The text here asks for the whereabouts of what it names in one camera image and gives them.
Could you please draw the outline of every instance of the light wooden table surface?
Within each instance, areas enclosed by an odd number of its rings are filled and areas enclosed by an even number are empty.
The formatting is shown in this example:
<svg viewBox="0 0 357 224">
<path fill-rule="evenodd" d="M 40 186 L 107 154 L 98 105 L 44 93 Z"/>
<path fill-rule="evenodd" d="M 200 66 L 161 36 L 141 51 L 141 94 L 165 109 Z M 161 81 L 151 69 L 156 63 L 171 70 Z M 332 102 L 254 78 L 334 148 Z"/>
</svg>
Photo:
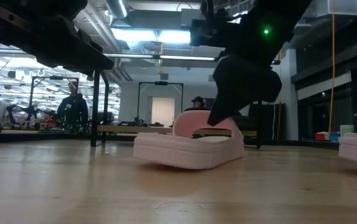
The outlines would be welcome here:
<svg viewBox="0 0 357 224">
<path fill-rule="evenodd" d="M 0 223 L 357 223 L 357 164 L 338 151 L 247 149 L 188 171 L 133 158 L 132 143 L 0 144 Z"/>
</svg>

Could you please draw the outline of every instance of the doorway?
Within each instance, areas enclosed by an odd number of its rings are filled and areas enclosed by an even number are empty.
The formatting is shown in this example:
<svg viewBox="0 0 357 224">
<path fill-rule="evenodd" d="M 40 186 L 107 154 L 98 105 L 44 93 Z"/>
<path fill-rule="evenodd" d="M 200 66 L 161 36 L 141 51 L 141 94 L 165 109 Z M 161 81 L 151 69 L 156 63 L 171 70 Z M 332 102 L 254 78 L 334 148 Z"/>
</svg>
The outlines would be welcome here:
<svg viewBox="0 0 357 224">
<path fill-rule="evenodd" d="M 156 122 L 168 127 L 173 124 L 175 100 L 174 98 L 152 97 L 150 123 Z"/>
</svg>

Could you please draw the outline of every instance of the exposed ceiling duct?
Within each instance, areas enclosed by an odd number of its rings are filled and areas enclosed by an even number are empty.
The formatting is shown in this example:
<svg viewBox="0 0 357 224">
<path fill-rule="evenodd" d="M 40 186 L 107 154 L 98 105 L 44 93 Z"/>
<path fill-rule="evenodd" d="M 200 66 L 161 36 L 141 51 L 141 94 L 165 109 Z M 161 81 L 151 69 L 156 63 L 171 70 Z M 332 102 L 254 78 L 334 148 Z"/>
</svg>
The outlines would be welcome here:
<svg viewBox="0 0 357 224">
<path fill-rule="evenodd" d="M 126 0 L 105 0 L 110 15 L 115 19 L 123 19 L 128 15 Z"/>
</svg>

